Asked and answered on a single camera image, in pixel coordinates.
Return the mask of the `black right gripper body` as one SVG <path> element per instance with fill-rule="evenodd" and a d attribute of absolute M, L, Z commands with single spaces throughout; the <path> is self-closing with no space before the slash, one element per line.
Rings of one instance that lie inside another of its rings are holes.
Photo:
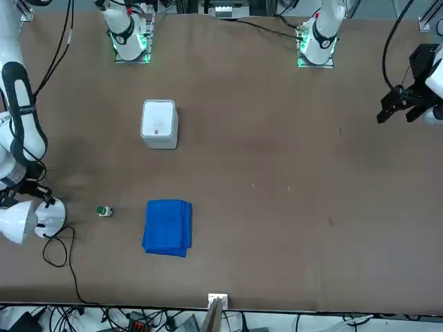
<path fill-rule="evenodd" d="M 53 191 L 37 181 L 22 180 L 19 184 L 5 189 L 5 203 L 18 203 L 16 194 L 27 194 L 36 197 L 45 203 L 53 202 Z"/>

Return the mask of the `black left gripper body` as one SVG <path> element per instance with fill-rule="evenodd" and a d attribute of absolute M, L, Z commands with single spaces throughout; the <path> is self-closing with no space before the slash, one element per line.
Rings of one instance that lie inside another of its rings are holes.
<path fill-rule="evenodd" d="M 442 101 L 442 45 L 420 44 L 409 57 L 414 82 L 401 92 L 414 103 Z"/>

